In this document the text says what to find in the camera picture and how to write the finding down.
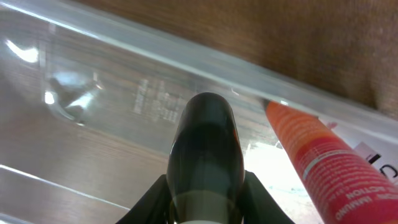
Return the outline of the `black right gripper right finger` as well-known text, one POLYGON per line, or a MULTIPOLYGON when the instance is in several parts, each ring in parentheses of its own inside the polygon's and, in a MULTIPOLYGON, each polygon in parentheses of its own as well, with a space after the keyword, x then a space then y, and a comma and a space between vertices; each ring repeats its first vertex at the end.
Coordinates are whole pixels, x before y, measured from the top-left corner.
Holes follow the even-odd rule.
POLYGON ((244 224, 294 224, 253 172, 246 171, 241 191, 244 224))

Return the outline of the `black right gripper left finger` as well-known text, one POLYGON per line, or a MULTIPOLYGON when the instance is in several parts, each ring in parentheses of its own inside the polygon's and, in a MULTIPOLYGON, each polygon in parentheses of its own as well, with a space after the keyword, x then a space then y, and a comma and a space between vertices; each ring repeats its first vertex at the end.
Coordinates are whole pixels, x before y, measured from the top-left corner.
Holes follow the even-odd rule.
POLYGON ((166 224, 171 195, 166 175, 161 175, 116 224, 166 224))

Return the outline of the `dark brown medicine bottle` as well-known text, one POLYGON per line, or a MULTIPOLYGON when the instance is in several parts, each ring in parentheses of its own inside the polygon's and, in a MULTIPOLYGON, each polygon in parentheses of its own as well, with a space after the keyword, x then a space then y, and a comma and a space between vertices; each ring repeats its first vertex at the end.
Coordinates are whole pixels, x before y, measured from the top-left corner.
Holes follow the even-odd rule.
POLYGON ((237 201, 244 175, 231 106, 215 93, 195 95, 183 110, 170 152, 170 220, 241 223, 237 201))

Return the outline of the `orange tablet tube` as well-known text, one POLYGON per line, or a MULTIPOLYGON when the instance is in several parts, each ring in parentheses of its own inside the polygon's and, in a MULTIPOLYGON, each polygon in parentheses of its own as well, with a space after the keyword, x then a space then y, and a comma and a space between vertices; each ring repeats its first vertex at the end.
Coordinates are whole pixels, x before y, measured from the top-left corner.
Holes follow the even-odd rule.
POLYGON ((325 223, 397 223, 397 187, 316 116, 272 101, 266 116, 325 223))

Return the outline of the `white spray bottle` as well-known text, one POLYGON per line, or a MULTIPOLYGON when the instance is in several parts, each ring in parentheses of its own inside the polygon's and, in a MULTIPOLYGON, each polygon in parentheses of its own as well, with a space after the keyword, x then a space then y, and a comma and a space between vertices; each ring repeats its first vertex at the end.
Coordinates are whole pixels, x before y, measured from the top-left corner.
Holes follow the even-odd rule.
POLYGON ((327 119, 320 119, 320 121, 394 185, 397 185, 397 144, 384 141, 345 124, 327 119))

